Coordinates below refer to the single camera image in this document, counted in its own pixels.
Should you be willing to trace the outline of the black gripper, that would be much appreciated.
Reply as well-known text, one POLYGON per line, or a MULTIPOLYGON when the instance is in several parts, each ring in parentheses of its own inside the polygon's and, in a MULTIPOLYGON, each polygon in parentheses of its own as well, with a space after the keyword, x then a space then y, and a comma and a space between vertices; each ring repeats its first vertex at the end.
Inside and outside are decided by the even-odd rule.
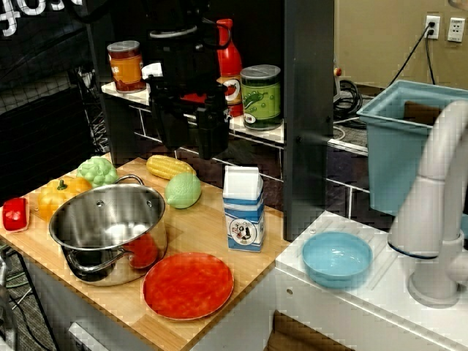
MULTIPOLYGON (((198 34, 168 37, 152 34, 146 48, 146 82, 151 115, 163 145, 174 151, 184 144, 184 124, 173 94, 213 94, 220 91, 217 47, 198 34)), ((225 151, 229 116, 223 94, 208 95, 196 110, 198 151, 209 160, 225 151)))

